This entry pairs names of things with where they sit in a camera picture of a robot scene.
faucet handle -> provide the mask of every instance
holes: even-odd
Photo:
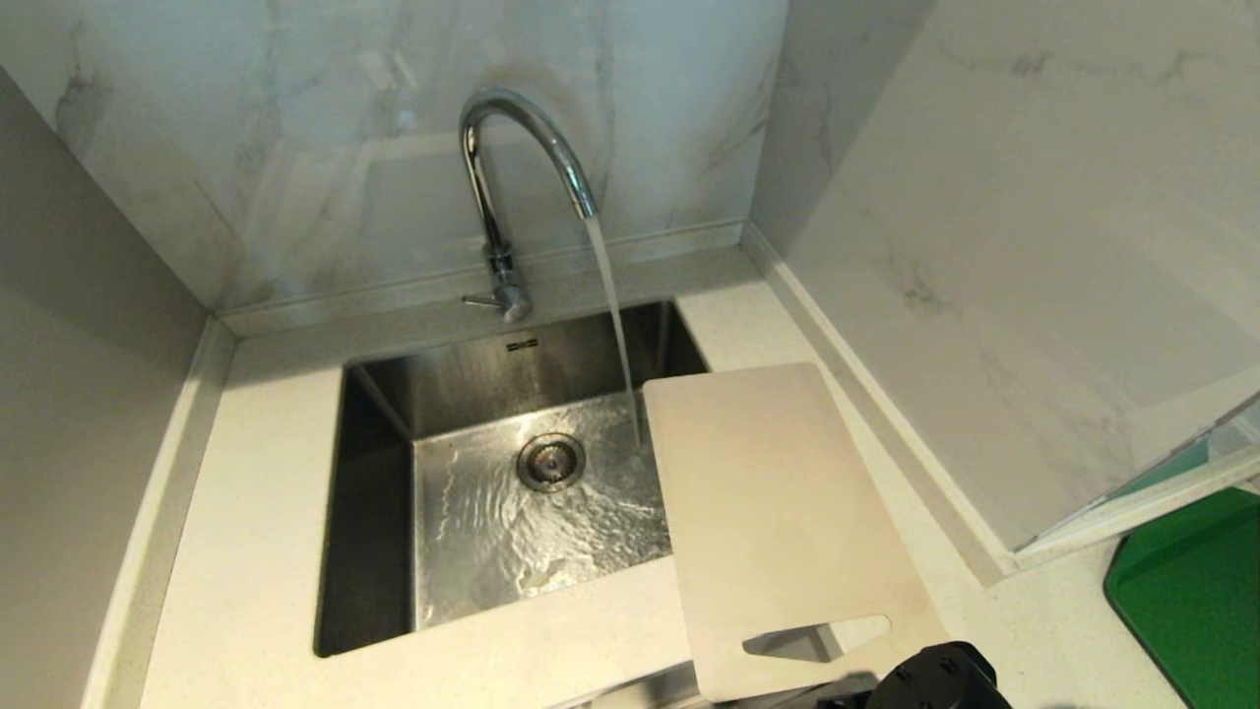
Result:
[[[529,293],[519,285],[500,285],[494,290],[493,296],[465,295],[462,300],[465,305],[498,307],[503,312],[503,321],[505,322],[524,319],[534,309]]]
[[[465,305],[483,305],[486,307],[499,306],[499,301],[490,295],[465,295],[462,301]]]

cutting board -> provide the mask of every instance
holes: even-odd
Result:
[[[816,368],[655,380],[644,398],[706,699],[883,676],[946,640]],[[830,661],[745,649],[879,616],[886,635]]]
[[[1260,706],[1260,497],[1222,490],[1138,528],[1102,592],[1187,706]]]

kitchen sink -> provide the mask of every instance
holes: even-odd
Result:
[[[673,303],[621,317],[635,397],[708,372]],[[346,366],[316,654],[668,555],[634,417],[609,312]]]

faucet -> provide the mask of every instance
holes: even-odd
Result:
[[[547,156],[556,165],[564,189],[568,190],[568,198],[573,201],[577,218],[593,217],[597,209],[595,195],[591,194],[577,155],[573,154],[568,140],[564,140],[564,135],[547,117],[547,113],[543,113],[542,108],[524,96],[507,88],[485,88],[467,99],[460,116],[460,141],[464,147],[464,162],[469,169],[469,180],[472,183],[472,196],[476,198],[476,208],[481,214],[481,223],[485,225],[485,246],[481,252],[490,268],[490,296],[465,295],[464,302],[498,307],[503,312],[503,321],[514,322],[529,315],[534,305],[512,256],[512,242],[499,230],[499,217],[494,201],[490,199],[485,171],[481,167],[481,151],[484,150],[481,122],[491,115],[501,115],[517,121],[543,146]]]

black object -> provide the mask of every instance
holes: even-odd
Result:
[[[998,694],[998,674],[970,642],[919,651],[872,691],[828,696],[815,709],[1011,709]]]

